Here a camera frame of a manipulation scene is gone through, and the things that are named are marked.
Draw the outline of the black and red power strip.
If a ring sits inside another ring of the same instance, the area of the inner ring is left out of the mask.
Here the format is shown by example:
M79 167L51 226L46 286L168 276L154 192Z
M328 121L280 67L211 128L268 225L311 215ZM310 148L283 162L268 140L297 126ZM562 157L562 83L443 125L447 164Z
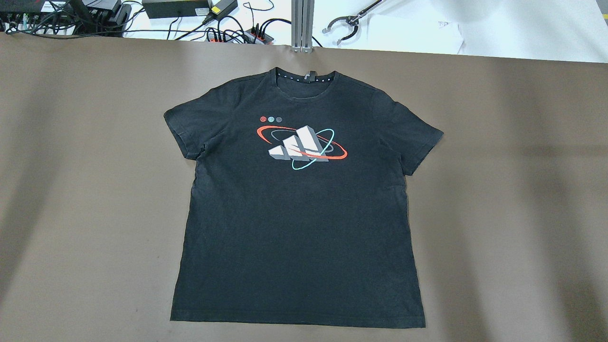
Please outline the black and red power strip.
M251 30L219 30L217 28L209 28L205 31L200 39L207 42L219 43L239 43L248 45L272 45L275 39L270 35L257 35L251 33Z

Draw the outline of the black printed t-shirt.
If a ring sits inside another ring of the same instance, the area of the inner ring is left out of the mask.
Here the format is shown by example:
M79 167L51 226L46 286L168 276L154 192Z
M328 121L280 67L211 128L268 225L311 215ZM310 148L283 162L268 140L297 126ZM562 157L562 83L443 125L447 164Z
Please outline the black printed t-shirt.
M426 326L406 177L441 130L339 72L277 67L164 119L196 163L170 320Z

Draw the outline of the aluminium frame post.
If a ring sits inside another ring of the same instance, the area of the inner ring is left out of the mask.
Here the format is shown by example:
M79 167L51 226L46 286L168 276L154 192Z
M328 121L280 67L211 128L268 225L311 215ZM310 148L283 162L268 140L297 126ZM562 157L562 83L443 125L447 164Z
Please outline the aluminium frame post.
M313 51L314 0L291 1L291 50L311 53Z

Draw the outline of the black power brick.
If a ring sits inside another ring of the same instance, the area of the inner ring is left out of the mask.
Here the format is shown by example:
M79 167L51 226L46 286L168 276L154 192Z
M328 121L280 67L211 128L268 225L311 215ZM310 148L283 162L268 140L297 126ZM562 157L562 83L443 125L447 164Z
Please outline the black power brick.
M237 3L237 0L220 0L210 7L210 11L203 20L202 24L206 25L211 21L220 22L237 8Z

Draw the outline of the grabber reach tool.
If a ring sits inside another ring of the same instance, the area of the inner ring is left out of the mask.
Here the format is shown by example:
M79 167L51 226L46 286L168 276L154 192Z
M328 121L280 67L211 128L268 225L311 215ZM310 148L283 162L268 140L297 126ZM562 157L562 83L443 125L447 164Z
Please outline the grabber reach tool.
M367 14L369 14L373 9L375 9L380 4L382 4L383 2L385 2L385 1L384 0L374 0L374 2L372 2L368 6L364 7L363 9L359 10L358 13L356 13L354 15L334 18L332 21L330 21L328 23L328 25L326 27L324 27L322 29L321 33L323 33L324 35L331 33L334 26L337 26L338 24L344 24L345 26L347 26L350 29L349 33L347 35L345 35L344 37L341 37L335 41L335 45L340 46L341 43L343 43L357 35L357 33L359 31L359 21L363 17L365 17Z

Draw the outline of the black power adapter box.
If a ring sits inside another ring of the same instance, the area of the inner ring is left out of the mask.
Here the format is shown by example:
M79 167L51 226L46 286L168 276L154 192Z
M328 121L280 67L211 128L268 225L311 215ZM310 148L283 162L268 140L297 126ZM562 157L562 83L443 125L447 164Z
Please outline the black power adapter box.
M210 0L142 0L142 6L150 19L205 17L210 13Z

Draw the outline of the black electronics cluster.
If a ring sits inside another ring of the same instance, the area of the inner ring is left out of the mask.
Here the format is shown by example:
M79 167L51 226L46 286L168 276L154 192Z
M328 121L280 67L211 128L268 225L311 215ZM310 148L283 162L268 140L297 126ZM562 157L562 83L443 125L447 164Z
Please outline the black electronics cluster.
M2 0L1 31L31 35L121 37L134 19L132 0Z

